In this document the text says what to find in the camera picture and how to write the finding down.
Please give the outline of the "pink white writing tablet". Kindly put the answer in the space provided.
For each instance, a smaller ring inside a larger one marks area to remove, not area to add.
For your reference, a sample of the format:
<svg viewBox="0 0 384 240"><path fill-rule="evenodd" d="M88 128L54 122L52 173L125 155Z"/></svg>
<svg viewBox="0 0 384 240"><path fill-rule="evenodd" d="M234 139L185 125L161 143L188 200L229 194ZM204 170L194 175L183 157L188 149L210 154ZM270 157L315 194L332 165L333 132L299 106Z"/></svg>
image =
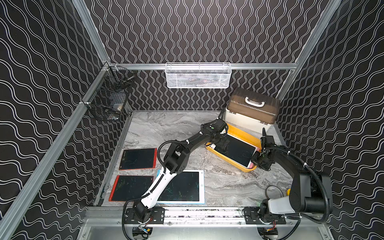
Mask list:
<svg viewBox="0 0 384 240"><path fill-rule="evenodd" d="M208 143L206 148L243 172L253 171L257 166L251 162L251 158L256 151L259 151L259 147L234 136L229 136L230 143L227 150L213 149L212 144L214 143Z"/></svg>

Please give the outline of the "yellow storage tray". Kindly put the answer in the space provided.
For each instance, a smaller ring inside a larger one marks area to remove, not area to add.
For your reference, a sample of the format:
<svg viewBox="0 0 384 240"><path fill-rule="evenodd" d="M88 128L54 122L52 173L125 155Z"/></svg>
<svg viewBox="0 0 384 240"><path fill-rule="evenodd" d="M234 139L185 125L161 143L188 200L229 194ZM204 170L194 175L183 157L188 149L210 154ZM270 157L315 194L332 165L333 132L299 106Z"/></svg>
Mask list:
<svg viewBox="0 0 384 240"><path fill-rule="evenodd" d="M239 138L239 139L241 139L241 140L243 140L243 141L245 141L245 142L247 142L247 143L253 144L253 145L259 147L259 151L258 151L258 152L261 151L262 146L261 146L261 141L260 141L260 139L257 139L257 138L255 138L254 136L252 136L252 135L250 135L250 134L248 134L248 133L246 133L246 132L244 132L244 131L242 131L242 130L240 130L240 129L234 127L234 126L229 125L229 132L228 132L228 135L234 136L234 137Z"/></svg>

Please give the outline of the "blue white writing tablet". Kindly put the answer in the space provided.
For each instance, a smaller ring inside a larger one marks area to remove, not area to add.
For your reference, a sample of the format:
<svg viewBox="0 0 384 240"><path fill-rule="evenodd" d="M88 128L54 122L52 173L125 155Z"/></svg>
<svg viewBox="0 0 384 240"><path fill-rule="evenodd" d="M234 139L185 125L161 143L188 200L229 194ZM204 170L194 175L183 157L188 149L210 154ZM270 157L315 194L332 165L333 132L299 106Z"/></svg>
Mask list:
<svg viewBox="0 0 384 240"><path fill-rule="evenodd" d="M203 170L184 170L174 177L157 200L158 204L204 204Z"/></svg>

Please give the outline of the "large red writing tablet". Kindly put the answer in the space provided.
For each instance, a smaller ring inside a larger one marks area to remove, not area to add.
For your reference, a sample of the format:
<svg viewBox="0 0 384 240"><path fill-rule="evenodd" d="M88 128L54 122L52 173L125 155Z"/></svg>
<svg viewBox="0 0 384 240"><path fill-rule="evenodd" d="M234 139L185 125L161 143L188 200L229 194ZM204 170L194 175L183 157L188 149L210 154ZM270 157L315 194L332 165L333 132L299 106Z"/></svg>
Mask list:
<svg viewBox="0 0 384 240"><path fill-rule="evenodd" d="M141 197L154 181L153 176L117 176L109 201L126 202Z"/></svg>

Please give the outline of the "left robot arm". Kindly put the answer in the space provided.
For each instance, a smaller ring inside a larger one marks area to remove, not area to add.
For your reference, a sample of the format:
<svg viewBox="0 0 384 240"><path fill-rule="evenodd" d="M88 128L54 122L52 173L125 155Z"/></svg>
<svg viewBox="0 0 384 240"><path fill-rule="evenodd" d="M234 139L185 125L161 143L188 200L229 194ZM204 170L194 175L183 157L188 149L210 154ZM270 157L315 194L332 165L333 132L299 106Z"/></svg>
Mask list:
<svg viewBox="0 0 384 240"><path fill-rule="evenodd" d="M161 173L142 196L131 200L134 219L138 223L150 221L160 195L170 181L185 170L194 150L206 143L214 144L228 134L229 126L224 121L224 111L222 109L215 120L201 124L199 132L192 137L183 141L166 141L159 146L157 159L162 165Z"/></svg>

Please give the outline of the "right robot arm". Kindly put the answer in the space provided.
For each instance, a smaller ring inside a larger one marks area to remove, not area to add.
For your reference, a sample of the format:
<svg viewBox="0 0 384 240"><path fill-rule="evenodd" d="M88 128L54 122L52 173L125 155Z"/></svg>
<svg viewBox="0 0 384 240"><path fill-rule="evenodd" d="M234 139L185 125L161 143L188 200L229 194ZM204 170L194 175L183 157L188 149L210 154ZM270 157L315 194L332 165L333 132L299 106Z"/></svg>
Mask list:
<svg viewBox="0 0 384 240"><path fill-rule="evenodd" d="M258 216L264 223L276 223L279 217L304 217L323 224L333 211L331 178L314 171L305 161L284 147L276 145L273 136L263 129L261 150L251 160L258 168L270 171L279 164L293 178L290 194L278 199L266 199L260 204Z"/></svg>

